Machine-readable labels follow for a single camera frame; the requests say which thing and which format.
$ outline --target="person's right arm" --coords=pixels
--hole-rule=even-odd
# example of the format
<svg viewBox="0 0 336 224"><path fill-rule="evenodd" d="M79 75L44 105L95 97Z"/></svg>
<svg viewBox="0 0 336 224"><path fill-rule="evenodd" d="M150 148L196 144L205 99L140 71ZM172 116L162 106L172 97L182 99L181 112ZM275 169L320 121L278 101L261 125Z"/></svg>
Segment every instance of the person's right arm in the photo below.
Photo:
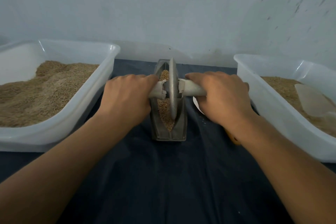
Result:
<svg viewBox="0 0 336 224"><path fill-rule="evenodd" d="M186 78L207 91L197 99L200 109L256 159L295 223L336 223L336 174L258 116L238 76L207 72Z"/></svg>

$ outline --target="person's left hand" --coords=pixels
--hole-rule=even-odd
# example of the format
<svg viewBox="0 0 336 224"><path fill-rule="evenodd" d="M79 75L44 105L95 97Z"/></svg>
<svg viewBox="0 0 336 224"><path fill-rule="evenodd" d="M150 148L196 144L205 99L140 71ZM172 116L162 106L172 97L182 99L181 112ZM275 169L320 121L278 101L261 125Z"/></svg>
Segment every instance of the person's left hand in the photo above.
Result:
<svg viewBox="0 0 336 224"><path fill-rule="evenodd" d="M148 95L158 80L153 74L129 74L107 81L100 107L95 115L131 129L150 113Z"/></svg>

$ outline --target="forearm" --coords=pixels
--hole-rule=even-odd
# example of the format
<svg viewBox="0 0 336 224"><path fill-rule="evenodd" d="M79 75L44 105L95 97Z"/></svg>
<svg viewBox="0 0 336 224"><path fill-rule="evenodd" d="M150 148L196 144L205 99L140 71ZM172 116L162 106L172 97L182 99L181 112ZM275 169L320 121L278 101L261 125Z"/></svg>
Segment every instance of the forearm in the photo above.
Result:
<svg viewBox="0 0 336 224"><path fill-rule="evenodd" d="M260 116L244 119L235 137L252 154L296 223L336 222L336 175Z"/></svg>
<svg viewBox="0 0 336 224"><path fill-rule="evenodd" d="M103 123L94 116L0 184L0 222L55 223L92 167L129 130L117 121Z"/></svg>

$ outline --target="hand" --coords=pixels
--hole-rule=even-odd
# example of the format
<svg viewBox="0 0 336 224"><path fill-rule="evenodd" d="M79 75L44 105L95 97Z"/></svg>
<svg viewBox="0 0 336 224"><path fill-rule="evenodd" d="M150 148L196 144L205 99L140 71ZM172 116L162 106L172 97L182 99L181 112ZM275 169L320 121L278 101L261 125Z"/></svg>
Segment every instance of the hand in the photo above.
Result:
<svg viewBox="0 0 336 224"><path fill-rule="evenodd" d="M118 76L107 81L95 115L132 129L150 113L148 95L158 81L156 75Z"/></svg>
<svg viewBox="0 0 336 224"><path fill-rule="evenodd" d="M187 79L202 86L206 97L197 97L201 111L213 122L231 131L246 115L253 115L248 84L237 75L223 72L186 74Z"/></svg>

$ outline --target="metal disc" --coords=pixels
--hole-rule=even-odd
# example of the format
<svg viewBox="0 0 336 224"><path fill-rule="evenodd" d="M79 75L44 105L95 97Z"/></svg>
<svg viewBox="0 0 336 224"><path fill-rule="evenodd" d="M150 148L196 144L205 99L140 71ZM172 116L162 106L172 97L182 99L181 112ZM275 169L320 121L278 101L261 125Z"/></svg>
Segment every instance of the metal disc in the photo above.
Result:
<svg viewBox="0 0 336 224"><path fill-rule="evenodd" d="M169 99L170 99L170 115L175 120L177 115L177 96L179 94L179 78L177 75L176 63L172 58L169 61Z"/></svg>

